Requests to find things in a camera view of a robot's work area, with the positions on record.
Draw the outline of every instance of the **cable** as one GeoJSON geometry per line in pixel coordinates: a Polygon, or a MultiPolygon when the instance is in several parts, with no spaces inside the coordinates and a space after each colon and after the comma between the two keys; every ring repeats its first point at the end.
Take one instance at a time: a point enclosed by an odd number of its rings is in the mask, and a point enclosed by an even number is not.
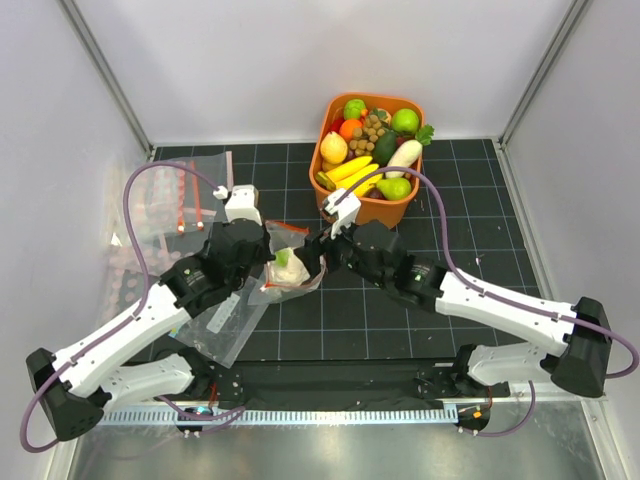
{"type": "MultiPolygon", "coordinates": [[[[622,344],[627,350],[629,350],[629,353],[631,354],[631,363],[629,364],[629,366],[627,368],[624,368],[622,370],[620,370],[619,372],[613,372],[613,373],[608,373],[606,375],[605,378],[620,378],[620,377],[625,377],[629,374],[631,374],[633,371],[635,371],[638,368],[638,364],[640,364],[640,354],[638,353],[638,350],[636,349],[636,347],[633,346],[633,344],[631,342],[629,342],[626,338],[622,337],[621,335],[608,330],[606,328],[603,328],[599,325],[594,325],[592,323],[589,323],[585,320],[579,319],[579,318],[572,318],[569,317],[567,315],[560,315],[558,312],[552,312],[549,310],[545,310],[542,308],[537,308],[537,307],[532,307],[529,305],[524,305],[520,302],[517,302],[515,300],[511,300],[509,298],[504,298],[496,293],[490,292],[490,291],[485,291],[482,287],[474,284],[473,282],[467,280],[467,278],[464,277],[464,275],[462,275],[462,273],[460,273],[460,271],[458,270],[458,267],[456,267],[455,263],[453,262],[453,259],[451,258],[451,252],[449,250],[449,235],[448,235],[448,229],[447,229],[447,214],[445,212],[445,208],[444,208],[444,202],[442,201],[442,197],[440,196],[440,193],[438,192],[438,189],[435,187],[435,185],[422,173],[413,170],[411,168],[407,168],[407,167],[399,167],[399,166],[393,166],[393,167],[383,167],[383,168],[379,168],[378,170],[376,170],[375,172],[372,172],[368,175],[365,175],[364,177],[362,177],[360,180],[358,180],[356,183],[354,183],[353,185],[351,185],[351,187],[349,187],[347,189],[347,191],[336,201],[336,205],[340,204],[340,202],[342,202],[345,198],[347,198],[347,196],[353,192],[356,188],[358,188],[360,185],[362,185],[363,183],[365,183],[367,180],[369,180],[370,178],[380,174],[380,173],[386,173],[386,172],[402,172],[402,173],[408,173],[410,175],[415,176],[416,178],[418,178],[422,183],[424,183],[427,187],[427,189],[429,189],[429,192],[431,193],[431,195],[433,195],[433,197],[436,200],[436,203],[438,205],[438,214],[440,215],[440,223],[442,224],[442,245],[443,245],[443,250],[444,250],[444,256],[447,262],[447,266],[449,267],[449,269],[453,272],[453,274],[458,278],[458,280],[460,280],[462,282],[463,285],[465,285],[466,287],[468,287],[470,290],[473,290],[474,292],[477,292],[481,295],[484,295],[488,298],[491,298],[493,300],[496,300],[497,302],[501,302],[504,303],[505,305],[509,305],[511,307],[515,307],[515,308],[519,308],[520,310],[524,310],[526,312],[529,313],[535,313],[538,315],[543,315],[549,318],[553,318],[553,319],[558,319],[558,320],[563,320],[565,322],[569,322],[569,323],[573,323],[575,325],[584,327],[584,328],[588,328],[590,330],[593,330],[594,332],[597,332],[601,335],[604,335],[612,340],[617,341],[618,343],[622,344]]],[[[531,406],[529,407],[529,410],[527,411],[527,414],[525,415],[525,417],[522,419],[522,421],[520,423],[518,423],[516,426],[505,430],[504,432],[497,432],[497,433],[482,433],[482,432],[473,432],[471,431],[472,434],[477,434],[478,436],[481,437],[502,437],[504,435],[509,435],[511,433],[514,433],[516,431],[518,431],[520,428],[522,428],[525,423],[527,423],[529,421],[529,419],[531,418],[531,416],[533,415],[533,411],[535,409],[535,404],[536,404],[536,393],[535,393],[535,388],[533,386],[533,382],[529,381],[529,387],[531,388],[531,406]]]]}
{"type": "MultiPolygon", "coordinates": [[[[130,317],[128,317],[127,319],[123,320],[121,323],[116,325],[114,328],[112,328],[111,330],[109,330],[105,334],[101,335],[100,337],[96,338],[95,340],[93,340],[92,342],[90,342],[89,344],[84,346],[78,353],[73,355],[69,359],[68,362],[64,363],[58,370],[56,370],[40,386],[40,388],[36,391],[36,393],[34,394],[33,398],[27,404],[27,408],[25,409],[25,412],[24,412],[24,414],[22,416],[22,420],[20,422],[20,444],[22,445],[22,448],[24,448],[27,452],[30,452],[30,453],[42,453],[42,452],[45,452],[45,451],[49,450],[50,448],[52,448],[52,447],[54,447],[55,445],[58,444],[58,440],[52,440],[48,444],[43,445],[43,446],[39,446],[39,447],[33,446],[33,445],[31,445],[31,443],[29,443],[29,438],[28,438],[28,435],[27,435],[27,430],[29,428],[29,420],[31,419],[31,415],[33,414],[33,411],[34,411],[36,405],[38,403],[40,403],[40,400],[42,399],[42,396],[45,394],[45,392],[51,387],[51,385],[53,385],[53,383],[56,380],[58,380],[58,378],[60,378],[60,376],[64,372],[66,372],[70,367],[75,365],[77,363],[77,361],[80,358],[82,358],[87,352],[91,351],[92,349],[94,349],[95,347],[100,345],[105,340],[108,340],[109,338],[113,337],[116,333],[118,333],[123,328],[125,328],[127,325],[129,325],[138,316],[138,314],[144,309],[144,307],[145,307],[145,305],[147,303],[147,300],[149,298],[149,289],[151,287],[151,285],[150,285],[151,280],[149,278],[149,270],[148,270],[147,264],[146,264],[146,262],[144,260],[144,256],[142,254],[142,250],[140,248],[140,245],[138,244],[138,240],[136,239],[135,232],[133,231],[133,224],[131,222],[131,213],[129,211],[129,197],[130,197],[130,194],[131,194],[131,187],[133,186],[133,182],[135,181],[135,179],[142,172],[144,172],[146,170],[149,170],[150,168],[156,168],[156,167],[172,167],[172,168],[177,168],[179,170],[184,170],[187,173],[190,173],[192,175],[195,175],[195,176],[199,177],[203,182],[205,182],[207,185],[209,185],[214,191],[218,189],[218,185],[214,181],[212,181],[209,178],[207,178],[202,173],[200,173],[200,172],[198,172],[196,170],[193,170],[192,168],[189,168],[186,165],[181,165],[181,164],[173,163],[173,162],[160,161],[160,162],[146,163],[146,164],[138,167],[131,174],[131,176],[127,180],[127,183],[124,186],[124,192],[122,194],[122,206],[123,206],[123,214],[124,214],[124,223],[125,223],[125,226],[127,228],[127,233],[129,234],[129,237],[131,239],[131,246],[133,247],[133,251],[134,251],[134,253],[136,255],[136,258],[138,259],[138,263],[140,264],[140,269],[142,271],[143,284],[144,284],[143,285],[142,296],[140,297],[140,301],[138,302],[137,307],[135,308],[135,310],[133,311],[133,313],[131,314],[130,317]]],[[[175,404],[169,402],[168,400],[166,400],[166,401],[167,401],[167,404],[169,406],[173,405],[175,408],[178,408],[175,404]]],[[[184,414],[187,417],[189,415],[186,412],[182,412],[181,411],[181,413],[184,414]]],[[[212,416],[212,418],[209,419],[207,417],[209,417],[209,415],[206,415],[206,416],[205,415],[201,415],[201,416],[199,416],[199,419],[201,419],[201,420],[216,420],[217,418],[220,418],[220,417],[212,416]]]]}

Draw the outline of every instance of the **banana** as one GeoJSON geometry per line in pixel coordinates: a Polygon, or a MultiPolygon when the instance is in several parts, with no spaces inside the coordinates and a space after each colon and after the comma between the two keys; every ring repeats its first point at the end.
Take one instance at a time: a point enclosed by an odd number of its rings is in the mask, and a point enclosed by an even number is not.
{"type": "Polygon", "coordinates": [[[366,167],[371,163],[371,160],[373,160],[373,157],[370,155],[354,158],[353,160],[343,163],[329,172],[316,173],[316,181],[331,191],[336,190],[336,184],[339,181],[344,180],[348,176],[353,175],[366,167]]]}
{"type": "MultiPolygon", "coordinates": [[[[372,163],[370,165],[367,165],[366,167],[358,170],[353,175],[350,175],[347,178],[345,178],[344,180],[340,180],[339,182],[337,182],[336,183],[336,190],[338,190],[340,188],[348,189],[354,183],[356,183],[358,180],[360,180],[362,177],[364,177],[366,175],[369,175],[370,173],[375,172],[378,168],[379,168],[379,165],[377,163],[372,163]]],[[[368,181],[366,181],[365,183],[360,185],[358,188],[356,188],[354,193],[358,197],[366,195],[367,193],[369,193],[369,190],[371,190],[375,186],[375,182],[376,181],[377,180],[375,179],[375,177],[370,178],[368,181]]]]}

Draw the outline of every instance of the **orange fruit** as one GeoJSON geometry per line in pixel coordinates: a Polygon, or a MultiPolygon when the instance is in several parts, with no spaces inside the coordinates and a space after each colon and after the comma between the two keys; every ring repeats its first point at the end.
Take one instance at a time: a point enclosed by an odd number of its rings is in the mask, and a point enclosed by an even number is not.
{"type": "Polygon", "coordinates": [[[349,120],[345,120],[344,123],[340,126],[340,136],[344,138],[347,143],[351,141],[353,138],[353,131],[356,128],[362,128],[362,122],[357,118],[350,118],[349,120]]]}

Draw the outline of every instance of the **black tile surface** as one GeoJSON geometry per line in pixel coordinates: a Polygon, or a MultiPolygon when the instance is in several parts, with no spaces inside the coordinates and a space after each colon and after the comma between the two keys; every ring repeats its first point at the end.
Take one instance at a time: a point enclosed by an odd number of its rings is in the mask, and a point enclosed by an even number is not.
{"type": "MultiPolygon", "coordinates": [[[[159,148],[157,159],[232,152],[236,184],[260,190],[263,216],[315,230],[321,221],[308,179],[314,144],[159,148]]],[[[497,156],[490,140],[439,140],[423,152],[423,170],[438,187],[449,216],[451,255],[459,268],[528,295],[540,295],[497,156]]],[[[201,196],[210,195],[201,187],[201,196]]],[[[440,219],[424,188],[397,228],[418,255],[443,258],[440,219]]],[[[171,251],[187,253],[206,234],[168,236],[171,251]]],[[[122,289],[124,296],[140,292],[122,289]]],[[[406,310],[343,268],[306,296],[271,305],[239,360],[450,358],[465,343],[520,341],[468,319],[406,310]]],[[[178,349],[161,337],[136,358],[178,349]]]]}

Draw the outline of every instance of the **orange basket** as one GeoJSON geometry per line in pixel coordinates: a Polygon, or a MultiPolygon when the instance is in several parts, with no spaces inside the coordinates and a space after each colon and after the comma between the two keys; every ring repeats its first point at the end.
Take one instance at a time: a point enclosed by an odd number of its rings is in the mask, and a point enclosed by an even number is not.
{"type": "MultiPolygon", "coordinates": [[[[364,103],[369,109],[372,109],[374,107],[382,108],[384,110],[387,110],[391,115],[393,115],[401,108],[410,108],[418,114],[418,117],[420,117],[420,125],[425,124],[424,112],[422,111],[422,108],[404,98],[386,97],[383,95],[372,95],[369,93],[345,93],[344,95],[338,95],[336,98],[334,98],[327,107],[327,112],[325,113],[324,122],[322,124],[322,130],[320,130],[320,136],[318,137],[316,149],[313,152],[313,158],[311,160],[311,166],[309,167],[309,180],[311,181],[311,185],[313,185],[313,189],[316,192],[316,202],[319,209],[322,209],[322,202],[331,193],[329,192],[329,190],[319,185],[315,179],[316,173],[318,173],[322,169],[320,143],[322,142],[324,136],[329,132],[329,127],[331,127],[333,121],[340,115],[342,115],[342,110],[344,109],[345,104],[353,98],[361,98],[362,100],[364,100],[364,103]]],[[[420,158],[418,158],[418,160],[416,160],[416,162],[411,165],[411,168],[417,171],[421,171],[422,156],[420,156],[420,158]]],[[[419,180],[415,177],[412,177],[411,183],[413,184],[411,193],[408,197],[403,198],[402,200],[389,201],[366,197],[361,198],[360,202],[362,203],[362,206],[360,207],[360,212],[358,213],[358,217],[356,218],[356,223],[362,225],[363,223],[367,223],[371,220],[380,220],[388,228],[395,227],[398,223],[400,223],[400,220],[402,220],[404,212],[409,206],[409,202],[411,202],[411,200],[413,200],[418,194],[418,188],[420,187],[419,180]]]]}

